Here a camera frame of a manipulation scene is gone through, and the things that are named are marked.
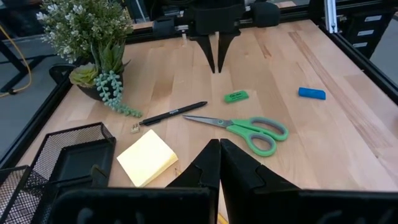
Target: light wood surface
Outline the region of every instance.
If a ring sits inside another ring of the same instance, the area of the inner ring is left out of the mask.
[[[292,1],[273,2],[273,3],[277,5],[279,8],[296,6],[296,4],[294,4],[294,2]]]
[[[149,21],[149,22],[140,22],[138,24],[133,24],[132,27],[134,29],[143,29],[143,28],[152,27],[153,25],[154,23],[152,21]]]
[[[124,101],[149,118],[208,101],[189,114],[215,118],[265,116],[284,123],[289,138],[271,157],[259,157],[225,129],[175,116],[130,134],[126,118],[72,87],[19,165],[30,164],[46,133],[102,121],[117,138],[109,186],[131,187],[116,160],[153,129],[179,161],[148,187],[164,187],[213,138],[228,138],[259,162],[304,189],[398,189],[398,107],[311,21],[241,30],[222,73],[212,74],[196,42],[182,38],[128,45]],[[211,37],[216,54],[217,39]],[[325,101],[297,96],[300,86],[326,91]],[[246,90],[249,99],[227,105],[223,96]],[[226,210],[220,197],[220,212]]]

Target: scissors blade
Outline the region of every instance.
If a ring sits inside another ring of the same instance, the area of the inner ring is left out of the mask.
[[[184,118],[191,119],[193,121],[198,121],[206,124],[212,124],[215,126],[219,126],[222,128],[226,128],[229,125],[232,125],[231,120],[223,120],[223,119],[217,119],[217,118],[206,118],[206,117],[201,117],[201,116],[191,116],[191,115],[182,115]]]

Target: scissors handle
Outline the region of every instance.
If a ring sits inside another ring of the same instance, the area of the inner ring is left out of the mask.
[[[273,153],[276,152],[276,142],[275,140],[266,134],[257,132],[257,131],[252,131],[250,129],[244,128],[242,126],[238,126],[238,125],[230,125],[226,128],[228,131],[231,131],[232,133],[235,133],[239,136],[241,136],[242,138],[244,138],[244,140],[246,140],[246,143],[248,144],[249,148],[251,150],[253,150],[254,153],[256,153],[259,156],[271,156],[273,155]],[[253,139],[261,139],[265,142],[268,142],[268,144],[270,145],[270,148],[268,150],[263,150],[258,148],[254,142]]]
[[[250,118],[250,119],[232,119],[231,121],[235,125],[250,129],[252,131],[257,131],[257,132],[269,135],[276,141],[286,140],[287,136],[289,135],[289,130],[283,124],[281,124],[278,121],[275,121],[273,119],[268,119],[268,118],[263,118],[263,117],[254,117],[254,118]],[[256,126],[254,123],[262,123],[262,124],[266,124],[271,127],[274,127],[278,131],[280,131],[281,134],[275,133],[269,129],[262,128],[260,126]]]

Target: black tray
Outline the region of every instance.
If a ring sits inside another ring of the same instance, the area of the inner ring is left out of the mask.
[[[54,202],[65,192],[82,188],[102,187],[103,183],[106,182],[107,179],[108,176],[104,171],[97,165],[94,165],[90,169],[89,174],[84,177],[61,180],[33,187],[32,191],[34,191],[34,189],[43,189],[46,194],[41,198],[31,224],[47,223]]]
[[[110,138],[62,148],[49,182],[86,177],[90,175],[94,165],[109,177],[114,152],[114,144],[109,144],[109,140],[116,142],[114,138]]]

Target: wire mesh basket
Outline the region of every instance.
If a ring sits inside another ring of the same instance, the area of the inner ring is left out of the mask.
[[[47,223],[61,194],[107,186],[115,144],[103,123],[47,134],[32,167],[0,170],[0,224]]]
[[[0,170],[0,223],[31,223],[42,197],[45,180],[29,166]]]
[[[69,151],[69,149],[77,149],[79,152],[89,151],[88,153],[92,152],[99,160],[101,160],[103,158],[99,157],[99,154],[103,151],[103,149],[105,149],[104,151],[106,153],[105,156],[107,156],[107,165],[104,167],[104,169],[106,169],[107,175],[109,175],[115,144],[116,139],[112,136],[108,129],[106,129],[103,123],[94,123],[77,128],[49,133],[45,136],[43,143],[40,146],[40,149],[32,163],[32,169],[47,179],[49,182],[59,181],[60,179],[57,179],[57,177],[54,175],[63,175],[65,173],[54,174],[54,171],[57,171],[55,169],[61,169],[59,166],[64,166],[64,164],[60,164],[60,160],[62,159],[60,155],[64,155],[64,153],[62,153],[63,151]],[[82,161],[80,161],[80,163],[78,162],[79,164],[85,162],[83,158],[81,159]],[[89,173],[92,165],[85,170],[87,174]]]

